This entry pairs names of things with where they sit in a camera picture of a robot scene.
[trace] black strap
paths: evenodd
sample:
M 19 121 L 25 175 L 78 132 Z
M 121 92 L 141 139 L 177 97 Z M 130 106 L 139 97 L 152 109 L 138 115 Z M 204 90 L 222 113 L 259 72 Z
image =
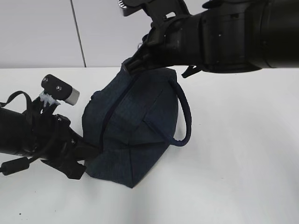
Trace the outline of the black strap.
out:
M 189 66 L 187 70 L 182 74 L 183 78 L 188 78 L 191 75 L 194 75 L 198 72 L 202 71 L 202 69 L 199 66 Z
M 192 117 L 191 117 L 191 111 L 190 107 L 187 101 L 187 98 L 184 94 L 184 91 L 182 87 L 173 79 L 169 80 L 170 85 L 176 92 L 178 99 L 182 105 L 185 122 L 186 122 L 186 136 L 183 140 L 176 140 L 174 137 L 172 137 L 169 134 L 166 134 L 163 132 L 163 128 L 159 126 L 159 124 L 155 124 L 152 122 L 149 118 L 146 118 L 145 122 L 149 125 L 150 128 L 152 128 L 157 134 L 161 135 L 162 138 L 168 142 L 170 145 L 182 147 L 185 146 L 190 138 L 191 138 L 191 124 L 192 124 Z
M 27 93 L 25 93 L 23 91 L 14 92 L 13 94 L 11 94 L 8 97 L 8 100 L 6 101 L 6 103 L 0 102 L 0 107 L 5 107 L 7 104 L 9 104 L 11 101 L 13 101 L 17 96 L 19 96 L 21 94 L 23 94 L 26 98 L 27 109 L 25 112 L 26 112 L 27 121 L 29 124 L 32 124 L 32 101 L 31 101 L 30 96 Z

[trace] dark blue fabric bag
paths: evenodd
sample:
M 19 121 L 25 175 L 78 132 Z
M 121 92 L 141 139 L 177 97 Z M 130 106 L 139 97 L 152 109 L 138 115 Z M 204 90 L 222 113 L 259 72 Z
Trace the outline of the dark blue fabric bag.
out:
M 186 137 L 173 138 L 178 99 Z M 123 68 L 85 108 L 85 141 L 99 147 L 100 155 L 85 161 L 91 177 L 134 187 L 169 145 L 184 146 L 191 136 L 191 112 L 174 70 L 162 68 L 136 75 Z

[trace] white wall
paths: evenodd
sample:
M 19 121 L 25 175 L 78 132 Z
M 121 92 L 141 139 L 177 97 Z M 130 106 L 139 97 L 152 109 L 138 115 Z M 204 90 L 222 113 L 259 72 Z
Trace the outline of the white wall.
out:
M 151 19 L 143 11 L 129 17 L 120 13 L 117 0 L 73 0 L 88 67 L 114 67 L 131 57 Z M 185 0 L 192 14 L 203 11 L 206 0 Z
M 0 68 L 83 67 L 70 0 L 2 0 Z

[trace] white table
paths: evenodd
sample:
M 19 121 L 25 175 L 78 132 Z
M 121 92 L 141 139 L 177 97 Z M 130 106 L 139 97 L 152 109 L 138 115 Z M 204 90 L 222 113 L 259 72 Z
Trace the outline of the white table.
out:
M 177 68 L 181 74 L 184 68 Z M 0 101 L 16 90 L 32 98 L 53 74 L 81 92 L 57 113 L 82 134 L 92 93 L 119 68 L 0 70 Z M 192 139 L 170 147 L 134 189 L 84 175 L 68 180 L 35 162 L 0 176 L 1 224 L 297 224 L 299 222 L 299 70 L 179 77 L 192 108 Z M 9 109 L 21 112 L 18 97 Z M 182 138 L 182 113 L 176 136 Z M 0 154 L 0 161 L 14 156 Z

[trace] zipper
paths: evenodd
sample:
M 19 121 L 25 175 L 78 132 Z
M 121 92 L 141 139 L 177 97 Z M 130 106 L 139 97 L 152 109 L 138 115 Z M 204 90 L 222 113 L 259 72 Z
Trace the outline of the zipper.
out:
M 102 125 L 102 130 L 100 134 L 100 153 L 103 152 L 104 150 L 104 133 L 107 128 L 107 125 L 109 123 L 109 120 L 111 119 L 115 109 L 117 106 L 121 103 L 121 101 L 124 99 L 126 94 L 129 92 L 129 90 L 132 88 L 134 83 L 137 81 L 137 79 L 141 76 L 141 74 L 135 75 L 133 80 L 130 82 L 130 84 L 127 86 L 127 88 L 122 92 L 122 94 L 118 97 L 118 99 L 115 101 L 115 103 L 111 106 L 109 111 L 106 113 L 104 120 L 103 120 L 103 125 Z

